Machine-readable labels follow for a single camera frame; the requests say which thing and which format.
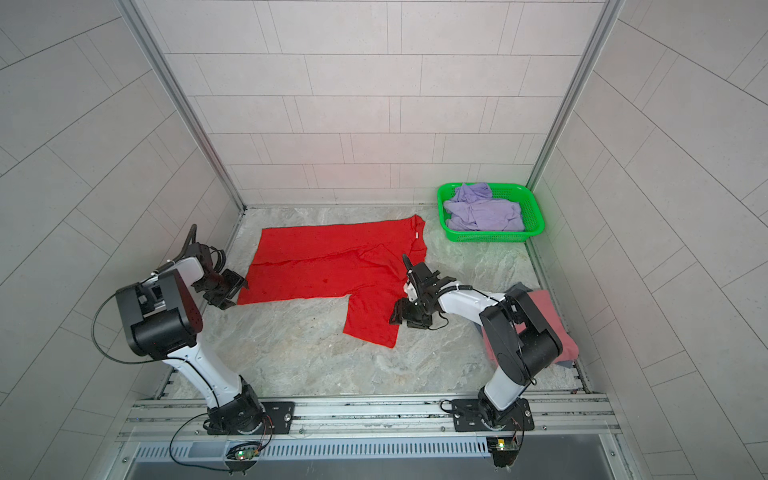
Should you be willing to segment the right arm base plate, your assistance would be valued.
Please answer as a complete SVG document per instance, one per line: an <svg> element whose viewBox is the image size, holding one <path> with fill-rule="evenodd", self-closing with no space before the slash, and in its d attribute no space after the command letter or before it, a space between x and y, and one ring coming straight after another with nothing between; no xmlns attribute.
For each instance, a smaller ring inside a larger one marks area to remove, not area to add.
<svg viewBox="0 0 768 480"><path fill-rule="evenodd" d="M529 402L518 398L506 410L497 411L479 399L441 400L440 409L451 416L456 432L532 431L535 429Z"/></svg>

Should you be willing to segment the ventilation grille strip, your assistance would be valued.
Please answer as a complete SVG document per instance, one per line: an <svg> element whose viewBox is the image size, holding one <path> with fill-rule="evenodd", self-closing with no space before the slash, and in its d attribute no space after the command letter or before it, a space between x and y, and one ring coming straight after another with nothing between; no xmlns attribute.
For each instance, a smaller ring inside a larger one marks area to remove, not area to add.
<svg viewBox="0 0 768 480"><path fill-rule="evenodd" d="M215 464L228 461L228 450L240 443L225 441L184 441L168 445L146 442L138 446L134 458L139 462ZM475 437L350 438L274 440L256 459L333 460L384 458L487 458L487 441Z"/></svg>

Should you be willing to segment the right circuit board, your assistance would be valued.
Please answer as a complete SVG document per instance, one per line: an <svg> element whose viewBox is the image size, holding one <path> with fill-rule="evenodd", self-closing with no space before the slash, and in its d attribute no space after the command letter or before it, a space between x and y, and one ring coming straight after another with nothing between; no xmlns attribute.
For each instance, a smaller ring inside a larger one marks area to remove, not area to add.
<svg viewBox="0 0 768 480"><path fill-rule="evenodd" d="M507 468L514 465L521 442L516 437L487 437L487 449L496 468Z"/></svg>

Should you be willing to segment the aluminium mounting rail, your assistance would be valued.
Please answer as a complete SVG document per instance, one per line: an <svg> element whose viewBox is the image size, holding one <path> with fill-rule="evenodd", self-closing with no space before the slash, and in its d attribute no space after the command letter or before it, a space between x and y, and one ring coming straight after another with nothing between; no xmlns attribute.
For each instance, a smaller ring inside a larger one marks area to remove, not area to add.
<svg viewBox="0 0 768 480"><path fill-rule="evenodd" d="M440 407L445 395L326 396L264 399L294 402L290 431L283 439L458 436ZM534 435L618 433L619 422L604 394L527 392ZM206 405L199 400L137 401L119 428L119 441L166 441L182 430L183 440L211 440L202 427Z"/></svg>

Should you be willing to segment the left circuit board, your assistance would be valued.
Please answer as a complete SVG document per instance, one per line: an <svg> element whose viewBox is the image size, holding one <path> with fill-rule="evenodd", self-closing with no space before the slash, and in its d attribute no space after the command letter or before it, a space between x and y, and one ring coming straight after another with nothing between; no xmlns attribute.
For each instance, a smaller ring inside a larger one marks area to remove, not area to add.
<svg viewBox="0 0 768 480"><path fill-rule="evenodd" d="M260 456L262 450L262 444L260 442L245 442L232 446L227 454L226 459L233 462L255 462Z"/></svg>

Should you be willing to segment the purple t-shirt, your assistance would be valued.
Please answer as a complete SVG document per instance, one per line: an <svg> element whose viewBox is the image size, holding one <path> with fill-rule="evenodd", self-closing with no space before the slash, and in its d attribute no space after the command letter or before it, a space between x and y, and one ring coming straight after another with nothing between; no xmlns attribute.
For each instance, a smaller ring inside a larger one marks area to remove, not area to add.
<svg viewBox="0 0 768 480"><path fill-rule="evenodd" d="M522 232L525 225L518 203L493 197L487 183L462 184L443 202L446 226L462 232Z"/></svg>

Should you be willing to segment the pink folded t-shirt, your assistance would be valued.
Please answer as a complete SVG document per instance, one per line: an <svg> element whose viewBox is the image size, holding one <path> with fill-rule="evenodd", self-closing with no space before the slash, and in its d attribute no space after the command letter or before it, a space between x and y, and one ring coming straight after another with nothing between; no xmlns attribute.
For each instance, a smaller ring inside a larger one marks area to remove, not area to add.
<svg viewBox="0 0 768 480"><path fill-rule="evenodd" d="M573 368L579 356L579 347L563 327L549 292L534 290L529 293L529 296L561 341L563 352L554 360L554 364L563 368Z"/></svg>

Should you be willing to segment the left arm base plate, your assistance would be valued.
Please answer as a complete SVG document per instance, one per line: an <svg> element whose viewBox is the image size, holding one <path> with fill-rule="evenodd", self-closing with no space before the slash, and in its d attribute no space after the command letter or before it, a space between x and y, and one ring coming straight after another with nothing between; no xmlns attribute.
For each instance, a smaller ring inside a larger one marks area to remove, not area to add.
<svg viewBox="0 0 768 480"><path fill-rule="evenodd" d="M209 409L203 428L209 435L277 435L290 431L295 403L266 402L253 404L233 400Z"/></svg>

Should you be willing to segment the right corner metal post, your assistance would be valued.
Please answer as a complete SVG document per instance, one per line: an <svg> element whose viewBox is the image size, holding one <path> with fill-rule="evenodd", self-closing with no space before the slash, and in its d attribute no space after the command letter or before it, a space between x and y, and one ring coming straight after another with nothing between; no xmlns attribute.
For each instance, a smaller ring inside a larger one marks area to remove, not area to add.
<svg viewBox="0 0 768 480"><path fill-rule="evenodd" d="M608 0L604 3L595 28L588 39L562 104L557 112L550 131L546 136L529 180L527 181L526 187L531 191L536 188L537 184L542 179L544 170L553 155L559 138L567 126L567 122L578 103L578 99L594 70L600 53L618 19L623 4L624 1L621 0Z"/></svg>

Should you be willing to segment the left corner metal post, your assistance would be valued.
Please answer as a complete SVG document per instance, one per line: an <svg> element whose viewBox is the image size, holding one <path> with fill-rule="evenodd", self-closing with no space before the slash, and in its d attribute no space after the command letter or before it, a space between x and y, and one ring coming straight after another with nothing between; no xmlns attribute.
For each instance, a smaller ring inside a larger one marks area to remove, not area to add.
<svg viewBox="0 0 768 480"><path fill-rule="evenodd" d="M233 181L226 172L218 152L203 128L199 116L192 108L188 97L173 74L169 63L153 38L135 1L116 0L116 6L125 20L128 29L138 43L150 66L158 76L159 82L176 107L183 123L189 130L204 157L211 164L218 178L224 184L229 196L241 213L247 210Z"/></svg>

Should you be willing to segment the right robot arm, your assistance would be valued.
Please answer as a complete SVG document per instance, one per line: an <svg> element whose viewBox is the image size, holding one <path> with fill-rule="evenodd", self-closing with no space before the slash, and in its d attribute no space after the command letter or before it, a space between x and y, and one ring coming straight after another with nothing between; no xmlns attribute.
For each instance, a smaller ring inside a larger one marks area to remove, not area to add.
<svg viewBox="0 0 768 480"><path fill-rule="evenodd" d="M470 413L489 430L532 430L523 394L563 353L560 337L531 297L533 291L518 282L504 293L483 293L453 277L442 278L424 263L412 264L408 256L403 263L406 296L395 303L389 323L433 330L434 316L455 315L478 325L497 367Z"/></svg>

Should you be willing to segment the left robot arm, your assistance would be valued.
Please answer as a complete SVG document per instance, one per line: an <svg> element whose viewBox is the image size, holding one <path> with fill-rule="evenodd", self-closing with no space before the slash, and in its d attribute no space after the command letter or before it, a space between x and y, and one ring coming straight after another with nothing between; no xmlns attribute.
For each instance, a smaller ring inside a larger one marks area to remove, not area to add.
<svg viewBox="0 0 768 480"><path fill-rule="evenodd" d="M179 255L147 279L117 290L115 300L132 352L172 366L203 395L208 434L251 434L265 425L264 406L242 376L198 338L203 316L193 295L226 310L247 285L225 263L224 251L198 242L192 225Z"/></svg>

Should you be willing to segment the corner metal post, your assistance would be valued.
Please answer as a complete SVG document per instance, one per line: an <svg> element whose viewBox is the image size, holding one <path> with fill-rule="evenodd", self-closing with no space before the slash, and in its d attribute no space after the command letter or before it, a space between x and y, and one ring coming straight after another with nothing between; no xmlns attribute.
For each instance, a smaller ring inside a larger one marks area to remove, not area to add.
<svg viewBox="0 0 768 480"><path fill-rule="evenodd" d="M588 39L562 104L557 112L550 131L546 136L529 180L527 181L526 187L531 191L536 188L537 184L542 179L544 170L553 155L559 138L567 126L567 122L578 103L578 99L594 70L600 53L618 19L623 4L624 1L621 0L608 0L604 3L595 28Z"/></svg>
<svg viewBox="0 0 768 480"><path fill-rule="evenodd" d="M158 76L159 82L176 107L183 123L189 130L204 157L211 164L218 178L224 184L229 196L241 213L247 210L233 181L226 172L218 152L203 128L199 116L192 108L188 97L173 74L169 63L153 38L135 1L116 0L116 6L125 20L128 29L138 43L150 66Z"/></svg>

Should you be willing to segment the red t-shirt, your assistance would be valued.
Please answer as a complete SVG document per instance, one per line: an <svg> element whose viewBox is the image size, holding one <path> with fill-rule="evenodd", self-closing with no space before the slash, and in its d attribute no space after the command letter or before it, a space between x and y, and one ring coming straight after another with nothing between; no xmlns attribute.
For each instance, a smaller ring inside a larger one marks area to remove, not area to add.
<svg viewBox="0 0 768 480"><path fill-rule="evenodd" d="M403 257L426 259L425 221L418 215L372 223L267 228L246 275L240 305L348 298L343 332L393 348L389 322L406 296Z"/></svg>

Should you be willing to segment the circuit board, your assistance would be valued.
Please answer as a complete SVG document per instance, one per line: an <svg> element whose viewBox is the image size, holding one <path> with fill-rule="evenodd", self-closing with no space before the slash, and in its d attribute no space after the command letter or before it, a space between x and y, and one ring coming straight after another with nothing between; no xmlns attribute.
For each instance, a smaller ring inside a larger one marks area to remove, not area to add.
<svg viewBox="0 0 768 480"><path fill-rule="evenodd" d="M262 450L262 444L260 442L245 442L232 446L227 454L226 459L233 462L255 462L260 456Z"/></svg>
<svg viewBox="0 0 768 480"><path fill-rule="evenodd" d="M487 449L496 468L507 468L514 465L521 442L516 437L487 437Z"/></svg>

